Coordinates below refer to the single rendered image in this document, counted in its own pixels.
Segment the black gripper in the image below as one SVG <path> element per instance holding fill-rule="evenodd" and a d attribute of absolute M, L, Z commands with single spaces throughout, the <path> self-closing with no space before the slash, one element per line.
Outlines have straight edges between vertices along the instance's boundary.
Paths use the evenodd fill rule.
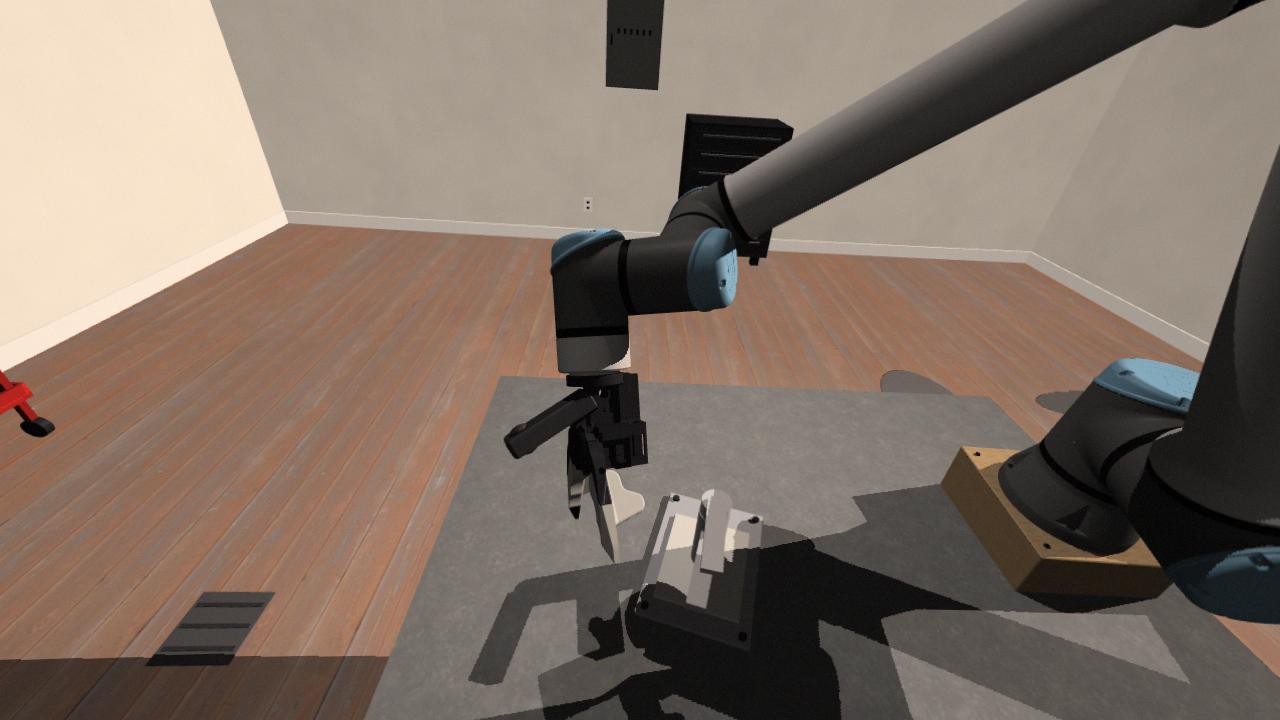
<path fill-rule="evenodd" d="M 648 464 L 646 421 L 640 419 L 637 373 L 566 375 L 566 384 L 588 389 L 596 402 L 596 409 L 573 421 L 568 430 L 570 511 L 579 519 L 580 498 L 590 492 L 602 546 L 612 561 L 620 564 L 616 527 L 643 512 L 645 502 L 643 495 L 623 488 L 616 471 L 605 469 Z"/>

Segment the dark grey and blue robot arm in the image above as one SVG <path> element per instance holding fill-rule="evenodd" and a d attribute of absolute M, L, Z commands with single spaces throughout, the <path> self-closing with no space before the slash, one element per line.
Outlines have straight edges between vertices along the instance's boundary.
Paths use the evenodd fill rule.
<path fill-rule="evenodd" d="M 628 316 L 728 307 L 736 249 L 759 234 L 1171 26 L 1204 28 L 1262 1 L 1027 0 L 684 193 L 660 236 L 564 234 L 550 249 L 558 372 L 628 369 Z M 1004 462 L 998 484 L 1059 541 L 1123 553 L 1142 539 L 1199 609 L 1280 624 L 1280 145 L 1201 375 L 1111 363 L 1041 443 Z"/>

